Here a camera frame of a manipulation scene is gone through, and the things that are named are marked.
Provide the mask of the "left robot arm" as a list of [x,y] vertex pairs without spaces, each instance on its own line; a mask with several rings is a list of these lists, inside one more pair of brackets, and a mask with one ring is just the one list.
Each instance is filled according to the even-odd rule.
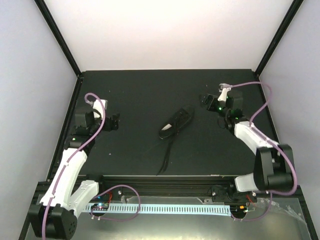
[[105,117],[103,109],[94,106],[90,111],[77,111],[74,118],[57,172],[44,196],[27,213],[38,238],[70,240],[86,205],[93,197],[103,199],[108,192],[98,179],[85,179],[77,189],[74,186],[97,135],[100,131],[116,131],[120,115]]

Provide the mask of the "black sneaker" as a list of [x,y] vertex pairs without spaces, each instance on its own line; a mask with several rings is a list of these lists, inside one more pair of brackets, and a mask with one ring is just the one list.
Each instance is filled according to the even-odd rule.
[[195,108],[192,105],[185,105],[176,111],[158,131],[160,139],[167,139],[178,134],[186,128],[193,120]]

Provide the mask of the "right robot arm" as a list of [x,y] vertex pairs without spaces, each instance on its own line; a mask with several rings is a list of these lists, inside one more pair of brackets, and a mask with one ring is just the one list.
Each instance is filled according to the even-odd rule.
[[281,196],[293,195],[298,188],[298,178],[293,164],[293,150],[280,144],[260,131],[244,115],[241,91],[230,88],[219,96],[202,94],[200,106],[218,113],[225,128],[241,140],[255,155],[253,171],[237,176],[234,185],[228,187],[228,198],[240,201],[246,192],[268,192]]

